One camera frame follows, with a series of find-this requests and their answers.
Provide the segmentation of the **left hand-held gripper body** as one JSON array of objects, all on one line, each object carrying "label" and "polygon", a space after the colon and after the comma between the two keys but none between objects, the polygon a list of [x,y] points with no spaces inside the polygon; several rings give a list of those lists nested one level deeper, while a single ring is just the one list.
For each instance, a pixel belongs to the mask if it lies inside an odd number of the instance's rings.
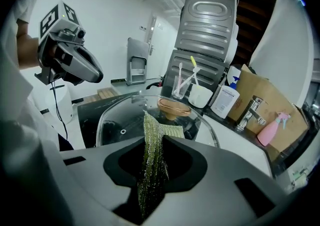
[{"label": "left hand-held gripper body", "polygon": [[65,71],[54,65],[48,50],[58,43],[83,45],[84,35],[76,11],[60,0],[39,22],[37,53],[41,73],[34,76],[45,85],[62,78]]}]

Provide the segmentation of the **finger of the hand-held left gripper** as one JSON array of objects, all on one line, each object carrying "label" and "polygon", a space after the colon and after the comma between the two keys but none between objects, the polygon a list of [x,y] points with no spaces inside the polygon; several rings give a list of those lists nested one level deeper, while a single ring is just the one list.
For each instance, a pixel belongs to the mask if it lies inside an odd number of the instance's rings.
[{"label": "finger of the hand-held left gripper", "polygon": [[96,58],[93,56],[91,52],[89,52],[84,46],[78,46],[76,48],[76,51],[91,65],[93,68],[98,72],[99,76],[102,77],[104,74],[102,72],[102,69],[96,60]]},{"label": "finger of the hand-held left gripper", "polygon": [[69,65],[62,63],[62,69],[65,71],[62,79],[66,82],[72,83],[74,86],[82,82],[99,83],[103,76],[91,66],[77,51],[72,49],[70,51],[72,59]]}]

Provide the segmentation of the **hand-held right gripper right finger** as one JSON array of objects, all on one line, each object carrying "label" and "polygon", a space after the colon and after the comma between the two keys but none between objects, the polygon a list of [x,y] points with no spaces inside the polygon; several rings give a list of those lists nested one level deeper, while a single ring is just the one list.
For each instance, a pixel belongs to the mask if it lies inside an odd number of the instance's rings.
[{"label": "hand-held right gripper right finger", "polygon": [[206,161],[203,178],[191,189],[167,193],[154,212],[156,226],[271,226],[287,197],[277,183],[241,156],[203,143],[165,137]]}]

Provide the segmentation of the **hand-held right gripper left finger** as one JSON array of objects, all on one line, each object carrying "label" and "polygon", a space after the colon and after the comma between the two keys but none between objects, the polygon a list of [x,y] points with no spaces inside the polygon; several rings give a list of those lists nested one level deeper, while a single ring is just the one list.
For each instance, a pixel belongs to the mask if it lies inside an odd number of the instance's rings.
[{"label": "hand-held right gripper left finger", "polygon": [[88,212],[138,212],[138,179],[145,141],[132,138],[105,146],[61,153],[75,195],[73,209]]}]

